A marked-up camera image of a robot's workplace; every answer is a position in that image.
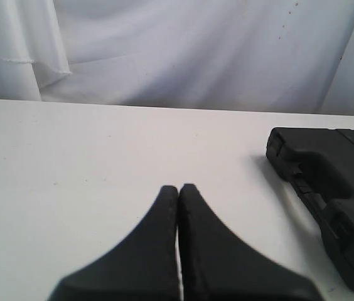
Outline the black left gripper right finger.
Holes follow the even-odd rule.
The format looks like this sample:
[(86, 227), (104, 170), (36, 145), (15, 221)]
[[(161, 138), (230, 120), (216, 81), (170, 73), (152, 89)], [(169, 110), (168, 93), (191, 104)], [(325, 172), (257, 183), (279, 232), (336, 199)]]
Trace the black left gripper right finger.
[(258, 253), (212, 211), (193, 184), (178, 199), (185, 300), (317, 300), (306, 277)]

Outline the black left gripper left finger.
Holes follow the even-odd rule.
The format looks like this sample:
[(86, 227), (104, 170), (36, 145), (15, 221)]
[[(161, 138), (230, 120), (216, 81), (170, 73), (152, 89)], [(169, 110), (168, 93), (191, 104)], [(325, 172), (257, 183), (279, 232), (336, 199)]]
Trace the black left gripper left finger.
[(138, 225), (113, 249), (63, 277), (50, 300), (179, 300), (179, 192), (163, 186)]

